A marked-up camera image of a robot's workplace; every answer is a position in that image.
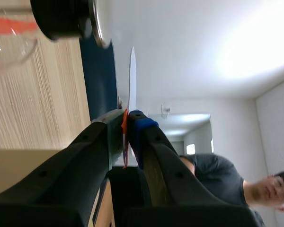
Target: blue clamp pad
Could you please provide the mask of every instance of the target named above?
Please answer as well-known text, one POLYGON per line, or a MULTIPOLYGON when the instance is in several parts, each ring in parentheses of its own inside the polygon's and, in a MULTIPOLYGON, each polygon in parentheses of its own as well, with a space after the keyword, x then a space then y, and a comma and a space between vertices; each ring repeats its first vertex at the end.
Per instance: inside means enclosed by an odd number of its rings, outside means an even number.
MULTIPOLYGON (((130 114, 132 113, 143 114, 143 112, 140 110, 131 111, 130 114)), ((142 160, 140 158, 141 157, 140 131, 151 126, 159 126, 159 124, 151 118, 142 118, 139 120, 135 120, 134 124, 130 123, 127 124, 127 137, 131 144, 131 147, 135 152, 139 167, 142 166, 142 160)))

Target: man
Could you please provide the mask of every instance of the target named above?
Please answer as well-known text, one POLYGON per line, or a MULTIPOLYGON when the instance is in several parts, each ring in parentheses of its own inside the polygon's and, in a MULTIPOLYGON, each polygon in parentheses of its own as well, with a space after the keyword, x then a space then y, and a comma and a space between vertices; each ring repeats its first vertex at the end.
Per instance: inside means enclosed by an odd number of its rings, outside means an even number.
POLYGON ((196 154, 182 156, 181 160, 207 190, 224 202, 284 211, 284 172, 248 183, 233 163, 221 156, 196 154))

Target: white ceiling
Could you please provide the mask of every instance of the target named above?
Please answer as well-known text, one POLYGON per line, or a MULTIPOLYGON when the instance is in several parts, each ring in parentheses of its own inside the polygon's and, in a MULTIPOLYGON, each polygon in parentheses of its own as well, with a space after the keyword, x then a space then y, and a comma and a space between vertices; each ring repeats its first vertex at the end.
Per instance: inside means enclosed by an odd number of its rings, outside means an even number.
POLYGON ((284 80, 284 0, 120 0, 114 17, 121 96, 132 45, 137 98, 256 97, 284 80))
POLYGON ((169 137, 184 136, 210 120, 209 114, 171 114, 167 118, 150 114, 149 117, 158 122, 160 129, 169 137))

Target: man's arm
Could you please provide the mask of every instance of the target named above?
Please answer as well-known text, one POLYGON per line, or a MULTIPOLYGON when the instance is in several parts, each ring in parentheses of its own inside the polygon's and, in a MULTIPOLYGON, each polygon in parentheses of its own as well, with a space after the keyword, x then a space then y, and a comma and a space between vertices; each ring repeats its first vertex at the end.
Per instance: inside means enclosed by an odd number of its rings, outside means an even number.
POLYGON ((180 157, 180 159, 187 166, 187 168, 192 172, 192 174, 195 176, 195 166, 185 157, 180 157))
POLYGON ((233 163, 215 154, 197 154, 180 157, 183 163, 196 177, 216 173, 233 167, 233 163))

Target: red strip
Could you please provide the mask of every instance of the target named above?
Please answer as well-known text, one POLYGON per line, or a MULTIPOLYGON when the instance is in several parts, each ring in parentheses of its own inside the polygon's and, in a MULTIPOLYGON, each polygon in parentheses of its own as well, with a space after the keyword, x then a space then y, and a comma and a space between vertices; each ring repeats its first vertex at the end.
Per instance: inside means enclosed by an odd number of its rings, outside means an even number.
POLYGON ((0 35, 22 34, 25 31, 35 31, 37 28, 38 25, 36 22, 17 21, 0 17, 0 35))

